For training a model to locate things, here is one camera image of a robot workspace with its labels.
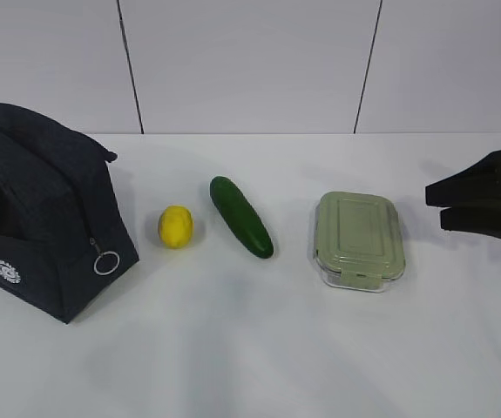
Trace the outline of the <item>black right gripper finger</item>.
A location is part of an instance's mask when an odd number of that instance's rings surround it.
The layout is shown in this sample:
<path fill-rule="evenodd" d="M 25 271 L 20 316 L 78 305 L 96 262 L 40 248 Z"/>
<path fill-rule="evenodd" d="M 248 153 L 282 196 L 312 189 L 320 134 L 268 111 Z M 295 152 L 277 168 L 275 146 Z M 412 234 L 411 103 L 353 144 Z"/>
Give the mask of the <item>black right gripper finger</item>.
<path fill-rule="evenodd" d="M 467 169 L 427 185 L 425 203 L 434 207 L 501 207 L 501 151 Z"/>
<path fill-rule="evenodd" d="M 440 212 L 445 231 L 475 233 L 501 239 L 501 212 L 490 209 L 452 207 Z"/>

